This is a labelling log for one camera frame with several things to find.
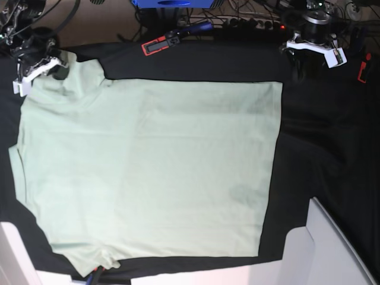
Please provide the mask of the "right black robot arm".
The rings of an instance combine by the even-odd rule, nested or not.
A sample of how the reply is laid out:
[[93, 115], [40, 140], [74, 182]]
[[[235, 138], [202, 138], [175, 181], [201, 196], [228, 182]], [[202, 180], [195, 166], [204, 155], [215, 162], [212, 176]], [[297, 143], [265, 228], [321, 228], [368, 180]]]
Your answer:
[[45, 9], [46, 1], [1, 1], [1, 55], [16, 63], [14, 94], [29, 95], [33, 81], [41, 75], [56, 74], [60, 79], [67, 76], [68, 60], [60, 50], [58, 33], [72, 20], [81, 2], [74, 2], [72, 10], [55, 29], [33, 28], [60, 3], [57, 1]]

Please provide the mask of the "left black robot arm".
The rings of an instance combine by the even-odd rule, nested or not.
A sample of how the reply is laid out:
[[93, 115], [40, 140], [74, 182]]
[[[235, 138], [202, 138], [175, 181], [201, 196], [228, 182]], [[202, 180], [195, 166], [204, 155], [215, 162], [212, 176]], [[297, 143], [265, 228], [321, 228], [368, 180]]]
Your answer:
[[306, 8], [287, 9], [281, 23], [291, 32], [280, 47], [290, 64], [290, 81], [300, 84], [308, 76], [347, 63], [344, 48], [339, 44], [350, 21], [334, 11], [335, 5], [325, 1], [306, 1]]

